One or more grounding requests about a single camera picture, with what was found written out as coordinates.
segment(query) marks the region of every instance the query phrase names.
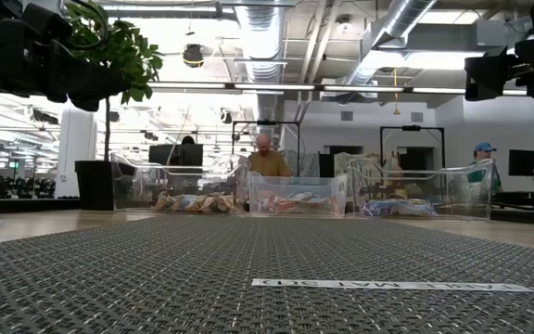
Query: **blue cap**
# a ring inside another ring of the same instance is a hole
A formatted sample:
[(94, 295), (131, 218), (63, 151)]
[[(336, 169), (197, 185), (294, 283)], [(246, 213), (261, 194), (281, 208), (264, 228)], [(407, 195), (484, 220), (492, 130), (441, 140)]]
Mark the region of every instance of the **blue cap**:
[(493, 148), (490, 145), (490, 143), (479, 143), (475, 146), (475, 152), (479, 152), (481, 150), (484, 152), (493, 152), (493, 151), (496, 151), (497, 149)]

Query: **textured floor mat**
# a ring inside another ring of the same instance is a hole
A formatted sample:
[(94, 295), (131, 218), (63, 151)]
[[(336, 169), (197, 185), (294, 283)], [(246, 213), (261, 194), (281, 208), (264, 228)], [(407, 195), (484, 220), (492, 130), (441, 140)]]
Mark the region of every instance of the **textured floor mat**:
[(534, 333), (534, 292), (253, 278), (534, 289), (534, 250), (385, 222), (166, 215), (0, 243), (0, 332)]

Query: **green leaves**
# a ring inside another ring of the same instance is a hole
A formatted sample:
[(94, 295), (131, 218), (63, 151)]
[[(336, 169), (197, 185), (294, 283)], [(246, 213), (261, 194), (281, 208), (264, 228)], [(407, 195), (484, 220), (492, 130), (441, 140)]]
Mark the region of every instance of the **green leaves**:
[[(108, 13), (97, 3), (88, 2), (108, 21)], [(73, 29), (71, 42), (75, 45), (89, 45), (102, 35), (102, 22), (96, 13), (82, 6), (66, 4)], [(141, 102), (151, 98), (153, 90), (147, 83), (159, 80), (158, 71), (163, 66), (162, 54), (157, 45), (149, 45), (141, 30), (129, 21), (116, 20), (108, 25), (108, 40), (92, 50), (76, 52), (76, 57), (96, 64), (106, 64), (120, 71), (132, 88), (123, 92), (121, 104), (131, 99)]]

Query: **black metal frame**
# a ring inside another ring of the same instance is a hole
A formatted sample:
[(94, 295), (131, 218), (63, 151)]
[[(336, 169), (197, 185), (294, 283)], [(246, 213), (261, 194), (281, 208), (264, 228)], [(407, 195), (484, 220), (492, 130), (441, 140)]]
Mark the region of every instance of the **black metal frame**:
[(257, 125), (267, 125), (267, 126), (276, 126), (276, 125), (285, 125), (285, 124), (293, 124), (296, 125), (298, 128), (298, 149), (296, 151), (298, 162), (297, 165), (297, 173), (298, 177), (300, 176), (300, 122), (279, 122), (279, 121), (233, 121), (232, 122), (232, 154), (234, 154), (234, 145), (235, 145), (235, 136), (236, 136), (236, 126), (238, 124), (257, 124)]
[(445, 154), (445, 145), (444, 145), (444, 128), (443, 127), (425, 127), (425, 126), (418, 126), (418, 125), (403, 125), (403, 126), (381, 126), (380, 127), (380, 164), (381, 166), (385, 164), (384, 162), (384, 137), (383, 134), (386, 129), (396, 129), (396, 130), (402, 130), (402, 131), (411, 131), (411, 132), (419, 132), (422, 130), (436, 130), (440, 132), (440, 142), (442, 145), (442, 168), (446, 168), (446, 154)]

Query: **bald man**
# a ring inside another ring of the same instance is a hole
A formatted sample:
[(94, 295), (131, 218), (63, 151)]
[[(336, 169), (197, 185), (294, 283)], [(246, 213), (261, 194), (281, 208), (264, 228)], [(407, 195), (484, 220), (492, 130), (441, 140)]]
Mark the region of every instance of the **bald man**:
[(271, 138), (268, 135), (257, 137), (257, 152), (248, 157), (250, 170), (263, 176), (291, 176), (284, 157), (271, 150)]

